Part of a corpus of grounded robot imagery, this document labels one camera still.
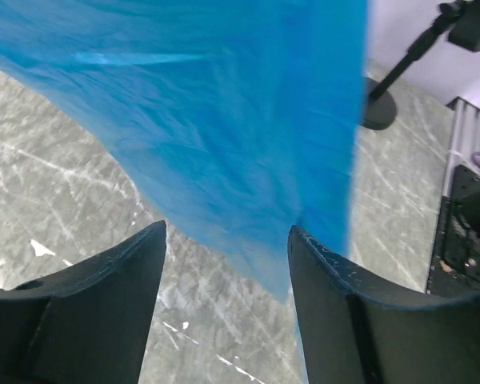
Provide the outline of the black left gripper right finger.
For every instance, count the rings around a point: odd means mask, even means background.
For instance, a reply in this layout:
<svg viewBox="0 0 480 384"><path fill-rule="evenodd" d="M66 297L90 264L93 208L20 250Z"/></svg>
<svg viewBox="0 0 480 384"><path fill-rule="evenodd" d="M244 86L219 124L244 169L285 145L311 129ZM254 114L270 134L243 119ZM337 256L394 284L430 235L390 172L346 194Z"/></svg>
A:
<svg viewBox="0 0 480 384"><path fill-rule="evenodd" d="M312 383L480 383L480 291L417 292L293 227L288 260Z"/></svg>

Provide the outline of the blue plastic trash bag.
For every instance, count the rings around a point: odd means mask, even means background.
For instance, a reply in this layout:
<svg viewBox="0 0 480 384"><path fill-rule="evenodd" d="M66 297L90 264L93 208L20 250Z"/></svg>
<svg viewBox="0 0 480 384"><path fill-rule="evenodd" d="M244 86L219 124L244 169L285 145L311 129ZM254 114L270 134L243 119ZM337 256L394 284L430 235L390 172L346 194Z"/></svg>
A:
<svg viewBox="0 0 480 384"><path fill-rule="evenodd" d="M349 249L364 1L0 1L0 70L152 204L287 296L299 225Z"/></svg>

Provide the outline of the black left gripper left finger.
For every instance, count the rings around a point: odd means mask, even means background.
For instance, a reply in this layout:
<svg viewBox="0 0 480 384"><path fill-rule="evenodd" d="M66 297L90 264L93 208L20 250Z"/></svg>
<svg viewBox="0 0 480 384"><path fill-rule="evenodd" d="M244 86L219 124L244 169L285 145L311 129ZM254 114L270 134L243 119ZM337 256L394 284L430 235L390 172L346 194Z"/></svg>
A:
<svg viewBox="0 0 480 384"><path fill-rule="evenodd" d="M166 224L59 272L0 289L0 383L136 383Z"/></svg>

